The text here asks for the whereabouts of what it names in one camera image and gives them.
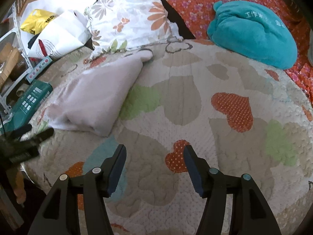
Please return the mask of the light blue flat box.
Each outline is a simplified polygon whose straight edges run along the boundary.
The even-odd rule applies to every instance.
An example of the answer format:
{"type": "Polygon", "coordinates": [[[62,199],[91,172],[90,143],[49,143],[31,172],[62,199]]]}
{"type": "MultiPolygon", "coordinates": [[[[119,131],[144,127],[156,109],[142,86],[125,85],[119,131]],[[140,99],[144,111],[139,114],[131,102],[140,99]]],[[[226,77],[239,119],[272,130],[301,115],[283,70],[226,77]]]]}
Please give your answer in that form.
{"type": "Polygon", "coordinates": [[[49,56],[44,57],[26,76],[26,80],[29,83],[32,83],[33,80],[51,63],[52,63],[52,59],[49,56]]]}

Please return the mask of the red floral blanket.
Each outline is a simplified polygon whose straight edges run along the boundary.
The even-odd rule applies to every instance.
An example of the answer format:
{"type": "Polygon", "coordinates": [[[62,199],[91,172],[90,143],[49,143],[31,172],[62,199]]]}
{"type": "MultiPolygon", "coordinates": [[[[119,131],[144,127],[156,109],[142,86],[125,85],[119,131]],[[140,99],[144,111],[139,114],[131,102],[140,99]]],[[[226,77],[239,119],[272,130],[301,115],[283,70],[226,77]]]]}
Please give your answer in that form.
{"type": "Polygon", "coordinates": [[[282,69],[312,98],[311,28],[285,0],[164,0],[185,38],[216,45],[282,69]]]}

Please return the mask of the teal plush towel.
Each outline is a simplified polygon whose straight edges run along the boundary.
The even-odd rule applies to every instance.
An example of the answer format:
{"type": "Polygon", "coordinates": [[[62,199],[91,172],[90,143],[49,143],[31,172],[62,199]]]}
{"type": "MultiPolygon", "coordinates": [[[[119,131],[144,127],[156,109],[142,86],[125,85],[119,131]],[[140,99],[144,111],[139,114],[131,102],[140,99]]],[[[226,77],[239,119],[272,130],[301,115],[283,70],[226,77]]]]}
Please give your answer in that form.
{"type": "Polygon", "coordinates": [[[270,9],[248,1],[218,1],[207,35],[216,45],[282,70],[297,61],[297,44],[270,9]]]}

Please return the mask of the white red plastic bag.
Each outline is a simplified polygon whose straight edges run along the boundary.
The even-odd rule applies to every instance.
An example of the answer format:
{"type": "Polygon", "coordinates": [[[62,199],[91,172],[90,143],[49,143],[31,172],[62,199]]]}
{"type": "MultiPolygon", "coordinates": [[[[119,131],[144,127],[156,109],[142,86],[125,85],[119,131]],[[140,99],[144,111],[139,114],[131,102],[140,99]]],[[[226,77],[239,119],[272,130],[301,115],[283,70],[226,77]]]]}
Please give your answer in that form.
{"type": "Polygon", "coordinates": [[[43,29],[29,49],[28,56],[45,57],[39,45],[41,41],[47,56],[56,61],[84,46],[90,38],[91,33],[74,12],[65,11],[43,29]]]}

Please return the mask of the floral white pillow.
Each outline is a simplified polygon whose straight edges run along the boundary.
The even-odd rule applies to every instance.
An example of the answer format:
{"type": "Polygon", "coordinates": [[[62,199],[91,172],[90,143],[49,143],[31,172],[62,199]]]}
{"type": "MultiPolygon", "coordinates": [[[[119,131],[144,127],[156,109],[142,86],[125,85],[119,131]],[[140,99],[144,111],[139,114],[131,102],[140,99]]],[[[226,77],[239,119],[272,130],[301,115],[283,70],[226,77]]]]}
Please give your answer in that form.
{"type": "Polygon", "coordinates": [[[161,0],[97,0],[84,11],[94,60],[158,42],[182,40],[161,0]]]}

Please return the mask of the teal cardboard box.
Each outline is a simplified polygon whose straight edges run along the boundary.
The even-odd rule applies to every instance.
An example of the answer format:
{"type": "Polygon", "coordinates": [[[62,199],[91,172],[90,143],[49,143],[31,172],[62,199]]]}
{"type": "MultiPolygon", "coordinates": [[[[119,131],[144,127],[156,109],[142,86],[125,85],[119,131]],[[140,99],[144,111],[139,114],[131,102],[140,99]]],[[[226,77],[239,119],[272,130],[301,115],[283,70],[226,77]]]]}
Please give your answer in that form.
{"type": "Polygon", "coordinates": [[[7,120],[4,121],[5,132],[11,132],[26,125],[52,91],[53,88],[49,83],[34,80],[13,106],[7,120]]]}

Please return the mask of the white grey small garment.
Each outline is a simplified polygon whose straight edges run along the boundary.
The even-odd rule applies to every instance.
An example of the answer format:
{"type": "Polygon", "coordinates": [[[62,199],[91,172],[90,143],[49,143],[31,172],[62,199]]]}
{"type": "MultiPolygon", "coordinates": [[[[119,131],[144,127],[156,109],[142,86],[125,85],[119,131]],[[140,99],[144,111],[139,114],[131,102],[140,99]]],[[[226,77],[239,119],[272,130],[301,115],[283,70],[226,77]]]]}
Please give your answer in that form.
{"type": "Polygon", "coordinates": [[[91,132],[106,137],[119,115],[128,91],[153,53],[142,49],[99,67],[85,70],[69,81],[47,107],[54,129],[91,132]]]}

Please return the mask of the yellow bag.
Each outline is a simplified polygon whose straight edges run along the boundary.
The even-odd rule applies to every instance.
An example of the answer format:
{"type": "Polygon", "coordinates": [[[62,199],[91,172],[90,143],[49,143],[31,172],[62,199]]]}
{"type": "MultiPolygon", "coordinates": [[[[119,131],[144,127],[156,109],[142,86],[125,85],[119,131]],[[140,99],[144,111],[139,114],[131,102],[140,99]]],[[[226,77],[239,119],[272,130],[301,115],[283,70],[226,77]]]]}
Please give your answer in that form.
{"type": "Polygon", "coordinates": [[[46,10],[35,9],[21,24],[20,29],[24,32],[36,35],[43,31],[43,29],[55,18],[58,14],[46,10]]]}

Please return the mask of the heart pattern quilt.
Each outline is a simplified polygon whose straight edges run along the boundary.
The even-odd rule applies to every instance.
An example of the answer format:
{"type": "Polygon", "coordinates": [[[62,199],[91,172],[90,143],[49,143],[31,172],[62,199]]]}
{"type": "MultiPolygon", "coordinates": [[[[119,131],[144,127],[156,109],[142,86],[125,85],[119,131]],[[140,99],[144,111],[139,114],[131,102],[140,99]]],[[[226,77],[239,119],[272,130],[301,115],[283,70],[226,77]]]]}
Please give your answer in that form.
{"type": "Polygon", "coordinates": [[[250,174],[283,234],[312,205],[312,105],[279,69],[187,40],[152,47],[112,133],[57,130],[25,163],[49,191],[59,175],[80,176],[112,156],[127,160],[106,207],[115,234],[195,234],[205,200],[179,162],[185,145],[224,174],[250,174]]]}

